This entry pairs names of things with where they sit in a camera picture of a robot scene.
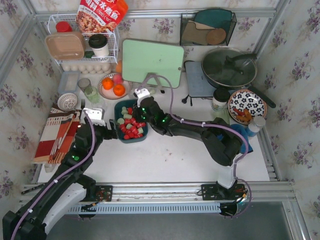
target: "white table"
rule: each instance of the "white table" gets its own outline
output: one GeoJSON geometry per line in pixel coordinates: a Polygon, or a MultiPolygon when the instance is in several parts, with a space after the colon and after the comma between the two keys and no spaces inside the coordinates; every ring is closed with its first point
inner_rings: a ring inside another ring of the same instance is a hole
{"type": "MultiPolygon", "coordinates": [[[[81,77],[89,78],[96,86],[104,75],[83,74],[81,77]]],[[[171,91],[165,90],[165,94],[157,92],[154,98],[164,112],[169,112],[171,91]]],[[[174,114],[197,121],[213,120],[210,100],[193,98],[193,106],[190,106],[190,100],[187,104],[181,102],[187,95],[186,74],[182,73],[180,86],[174,89],[174,114]]],[[[85,98],[82,92],[79,94],[81,98],[85,98]]],[[[120,100],[107,100],[106,122],[114,118],[115,104],[126,99],[127,96],[120,100]]],[[[249,142],[253,152],[238,163],[237,176],[246,181],[269,181],[258,138],[253,137],[249,142]]],[[[56,168],[46,173],[42,167],[38,182],[47,182],[56,168]]],[[[125,144],[118,139],[105,140],[85,174],[98,183],[214,182],[218,179],[218,164],[201,141],[182,136],[162,136],[149,126],[149,133],[142,142],[125,144]]]]}

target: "snack bag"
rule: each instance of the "snack bag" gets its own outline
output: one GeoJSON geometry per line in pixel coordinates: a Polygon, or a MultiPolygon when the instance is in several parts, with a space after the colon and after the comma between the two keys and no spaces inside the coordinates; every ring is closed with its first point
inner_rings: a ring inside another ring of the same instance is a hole
{"type": "Polygon", "coordinates": [[[127,11],[124,0],[81,0],[76,23],[82,33],[113,32],[127,11]]]}

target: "teal container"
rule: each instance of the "teal container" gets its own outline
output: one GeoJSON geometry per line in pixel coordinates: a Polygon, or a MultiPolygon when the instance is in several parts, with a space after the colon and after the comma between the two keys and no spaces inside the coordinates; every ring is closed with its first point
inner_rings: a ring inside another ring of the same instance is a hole
{"type": "Polygon", "coordinates": [[[136,103],[137,103],[136,99],[130,99],[130,100],[120,101],[114,106],[114,121],[116,124],[116,130],[117,130],[118,137],[119,137],[120,141],[123,142],[124,144],[132,144],[132,143],[141,142],[146,139],[147,134],[148,134],[148,124],[146,124],[146,126],[144,126],[142,128],[143,129],[143,137],[140,137],[140,138],[132,138],[132,139],[126,140],[125,134],[119,129],[119,124],[117,123],[117,120],[124,117],[121,114],[122,107],[132,108],[134,106],[134,104],[136,104],[136,103]]]}

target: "pan handle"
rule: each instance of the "pan handle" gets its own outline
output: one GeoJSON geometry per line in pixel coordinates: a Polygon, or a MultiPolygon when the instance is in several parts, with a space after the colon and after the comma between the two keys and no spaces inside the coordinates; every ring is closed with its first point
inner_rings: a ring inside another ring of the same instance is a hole
{"type": "Polygon", "coordinates": [[[241,60],[241,59],[257,59],[257,54],[255,53],[248,53],[248,54],[241,54],[234,57],[225,56],[225,60],[229,63],[234,63],[235,61],[241,60]]]}
{"type": "Polygon", "coordinates": [[[272,109],[276,108],[277,105],[269,97],[267,97],[260,90],[256,89],[254,86],[251,85],[247,89],[250,90],[251,92],[257,94],[263,101],[265,101],[266,104],[268,104],[270,106],[270,108],[272,108],[272,109]]]}

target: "patterned plate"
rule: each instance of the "patterned plate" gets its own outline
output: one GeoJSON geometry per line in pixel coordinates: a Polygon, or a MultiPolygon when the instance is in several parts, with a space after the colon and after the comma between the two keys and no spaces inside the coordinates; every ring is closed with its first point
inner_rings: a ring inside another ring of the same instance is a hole
{"type": "Polygon", "coordinates": [[[103,79],[105,79],[105,78],[112,79],[115,74],[117,74],[117,73],[108,74],[107,76],[103,77],[98,84],[98,92],[105,99],[109,99],[109,100],[121,99],[124,96],[126,96],[128,93],[130,93],[130,91],[132,89],[132,82],[131,81],[123,81],[122,85],[125,87],[125,93],[122,96],[115,95],[114,88],[111,88],[110,90],[105,90],[104,87],[102,86],[103,79]]]}
{"type": "Polygon", "coordinates": [[[240,111],[248,109],[251,116],[262,116],[267,115],[267,104],[255,93],[248,89],[241,89],[234,92],[228,101],[228,110],[231,117],[238,123],[248,125],[249,122],[242,121],[236,118],[238,115],[233,108],[240,111]]]}

